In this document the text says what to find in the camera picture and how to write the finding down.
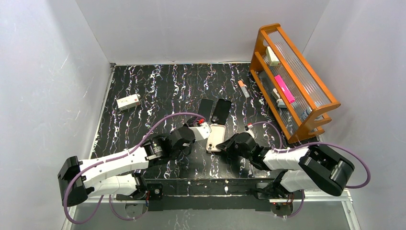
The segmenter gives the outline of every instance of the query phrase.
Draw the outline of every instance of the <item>gray wall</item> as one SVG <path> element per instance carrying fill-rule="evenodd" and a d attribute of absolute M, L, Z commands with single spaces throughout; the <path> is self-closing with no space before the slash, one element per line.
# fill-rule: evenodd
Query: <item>gray wall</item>
<path fill-rule="evenodd" d="M 74 0 L 0 1 L 0 229 L 60 229 L 56 175 L 88 157 L 109 63 Z"/>
<path fill-rule="evenodd" d="M 110 62 L 251 61 L 258 29 L 280 23 L 303 50 L 329 0 L 76 0 Z"/>
<path fill-rule="evenodd" d="M 325 141 L 369 164 L 371 183 L 351 190 L 362 229 L 405 229 L 406 3 L 332 0 L 304 54 L 342 106 Z M 357 165 L 351 184 L 363 182 Z"/>

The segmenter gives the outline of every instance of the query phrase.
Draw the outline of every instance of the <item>marble pattern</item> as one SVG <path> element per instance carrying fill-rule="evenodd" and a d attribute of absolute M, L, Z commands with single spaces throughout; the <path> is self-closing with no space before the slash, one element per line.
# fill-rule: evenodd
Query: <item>marble pattern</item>
<path fill-rule="evenodd" d="M 243 132 L 244 125 L 250 122 L 271 121 L 279 128 L 248 69 L 249 64 L 117 66 L 91 157 L 106 156 L 135 146 L 165 115 L 177 112 L 196 113 L 201 98 L 214 100 L 213 107 L 218 98 L 233 102 L 226 123 L 225 139 L 236 132 Z M 238 80 L 243 80 L 247 85 L 251 97 L 244 97 Z M 142 104 L 120 112 L 116 99 L 134 93 L 140 94 Z M 155 129 L 152 135 L 169 133 L 181 127 L 187 119 L 189 117 L 186 116 L 169 119 Z M 258 126 L 254 131 L 255 140 L 260 145 L 279 144 L 278 134 L 272 127 Z M 280 129 L 278 132 L 282 135 L 283 146 L 288 146 Z M 257 170 L 246 159 L 209 154 L 205 146 L 206 140 L 195 143 L 191 155 L 143 170 L 144 177 L 176 179 L 269 176 L 269 172 Z"/>

